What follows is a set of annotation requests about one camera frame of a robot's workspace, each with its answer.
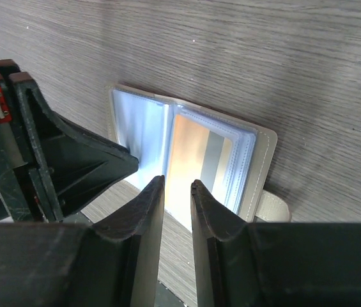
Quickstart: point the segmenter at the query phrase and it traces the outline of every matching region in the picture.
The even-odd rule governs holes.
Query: wood grain surface
[[[361,0],[0,0],[0,58],[104,136],[115,82],[274,129],[266,188],[293,220],[361,221]],[[125,203],[123,185],[88,216]],[[164,223],[159,277],[195,306],[191,237]]]

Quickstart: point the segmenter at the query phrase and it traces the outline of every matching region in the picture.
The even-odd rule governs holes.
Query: card holder
[[[125,86],[111,88],[109,99],[116,140],[139,159],[129,183],[143,189],[165,175],[165,209],[189,230],[195,179],[234,213],[254,218],[277,141],[273,131]]]

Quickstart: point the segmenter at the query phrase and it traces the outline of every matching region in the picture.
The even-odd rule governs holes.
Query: stitching
[[[214,126],[214,127],[218,128],[218,129],[220,129],[220,130],[223,130],[224,132],[228,132],[228,133],[230,133],[230,134],[233,134],[233,135],[235,135],[235,136],[238,136],[237,133],[232,133],[232,132],[230,132],[229,130],[227,130],[227,129],[223,128],[223,127],[220,127],[220,126],[217,125],[216,123],[209,122],[207,119],[201,118],[201,117],[198,116],[197,114],[191,113],[189,110],[183,110],[183,112],[184,112],[185,114],[187,114],[188,116],[190,116],[190,117],[198,118],[198,119],[200,119],[202,122],[207,123],[207,124],[209,124],[209,125],[211,125],[211,126]]]
[[[253,153],[254,153],[254,147],[253,147],[252,143],[253,143],[253,142],[252,142],[252,139],[251,139],[250,142],[249,142],[249,144],[245,147],[245,151],[244,151],[244,155],[243,155],[243,161],[247,158],[247,154],[248,154],[249,148],[251,148],[251,157],[250,157],[250,163],[251,163],[252,155],[253,155]],[[245,165],[245,164],[242,162],[242,166],[241,166],[241,168],[240,168],[240,174],[238,175],[238,181],[241,180],[241,177],[243,176],[243,174],[247,174],[247,176],[248,176],[248,172],[250,171],[250,164],[249,164],[249,165],[248,165],[247,172],[245,172],[245,171],[243,172],[244,165]],[[234,190],[234,202],[235,202],[236,195],[237,195],[238,191],[241,191],[241,188]]]
[[[202,112],[203,114],[205,114],[206,116],[209,116],[209,117],[211,117],[211,118],[215,118],[215,119],[217,119],[217,120],[221,120],[222,122],[228,123],[229,125],[234,125],[234,126],[237,126],[237,127],[239,127],[239,128],[242,128],[242,126],[241,126],[239,123],[233,122],[232,120],[224,119],[224,118],[221,118],[221,117],[219,117],[219,116],[217,116],[217,115],[214,115],[214,114],[211,114],[211,113],[206,113],[206,112],[204,112],[204,111],[202,111],[202,110],[199,110],[199,112]],[[254,129],[254,130],[255,130],[256,132],[259,132],[259,133],[261,133],[261,134],[264,134],[264,135],[267,137],[267,149],[266,149],[266,152],[265,152],[265,155],[266,155],[266,153],[267,153],[267,151],[268,151],[268,148],[270,147],[270,137],[269,137],[267,134],[265,134],[264,132],[261,132],[261,131],[259,131],[259,130],[257,130],[257,129]],[[243,158],[244,158],[244,159],[247,157],[247,152],[248,152],[248,148],[246,147],[245,152],[244,152],[244,155],[243,155]],[[229,173],[229,176],[227,176],[227,181],[226,181],[226,184],[227,184],[227,185],[229,184],[229,181],[230,181],[230,178],[232,177],[232,175],[235,174],[235,171],[234,171],[233,169],[234,169],[234,164],[235,164],[234,159],[235,159],[236,155],[237,155],[237,153],[234,153],[234,155],[232,156],[232,160],[231,160],[231,166],[232,166],[231,169],[232,169],[232,171]],[[261,175],[261,171],[263,170],[264,163],[265,163],[265,157],[264,157],[264,160],[263,160],[263,165],[261,166],[261,169],[260,169],[260,175]],[[239,173],[239,176],[238,176],[238,179],[239,179],[239,180],[241,179],[241,176],[243,175],[241,169],[240,169],[240,173]],[[257,184],[256,184],[256,188],[254,189],[254,194],[255,194],[256,189],[257,189],[257,186],[258,186],[258,182],[259,182],[259,177],[260,177],[260,175],[258,176],[258,179],[257,179]],[[233,197],[234,197],[234,198],[236,197],[236,194],[237,194],[237,191],[234,191],[234,194],[233,194]],[[250,209],[251,209],[252,200],[254,199],[254,194],[253,194],[253,198],[251,199],[249,211],[250,211]]]
[[[111,126],[111,121],[115,121],[115,119],[113,118],[112,116],[112,104],[113,104],[113,101],[110,101],[110,96],[111,94],[113,95],[113,93],[111,93],[111,90],[113,91],[113,88],[111,86],[106,86],[105,87],[106,89],[106,110],[107,110],[107,118],[106,118],[106,123],[108,125],[108,137],[109,139],[112,139],[113,136],[112,136],[112,126]]]
[[[268,152],[268,149],[270,147],[270,137],[267,134],[265,134],[264,132],[259,131],[259,133],[264,134],[267,137],[267,149],[265,150],[263,163],[261,164],[261,168],[259,169],[259,174],[258,174],[258,178],[257,178],[256,187],[254,188],[254,192],[252,193],[252,198],[251,198],[251,201],[250,201],[249,211],[247,213],[247,216],[245,217],[245,220],[247,220],[249,218],[249,214],[250,214],[250,210],[251,210],[251,206],[252,206],[252,201],[254,200],[254,196],[256,195],[256,191],[257,191],[257,187],[258,187],[258,183],[259,183],[259,178],[261,176],[261,172],[263,170],[264,163],[265,163],[265,158],[267,156],[267,152]]]

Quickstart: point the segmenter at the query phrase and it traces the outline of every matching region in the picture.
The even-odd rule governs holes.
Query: gray wooden surface
[[[361,0],[0,0],[0,58],[104,136],[112,82],[274,129],[266,187],[294,221],[361,221]],[[112,188],[88,216],[129,190]],[[190,234],[164,223],[159,277],[195,306]]]

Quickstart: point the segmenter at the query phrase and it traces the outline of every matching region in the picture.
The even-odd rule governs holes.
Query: dark green plastic part
[[[0,224],[0,306],[153,307],[164,177],[87,227]]]
[[[361,224],[246,223],[192,184],[199,307],[361,306]]]
[[[126,148],[53,112],[12,60],[0,87],[13,118],[0,124],[0,201],[14,220],[63,220],[137,171]]]

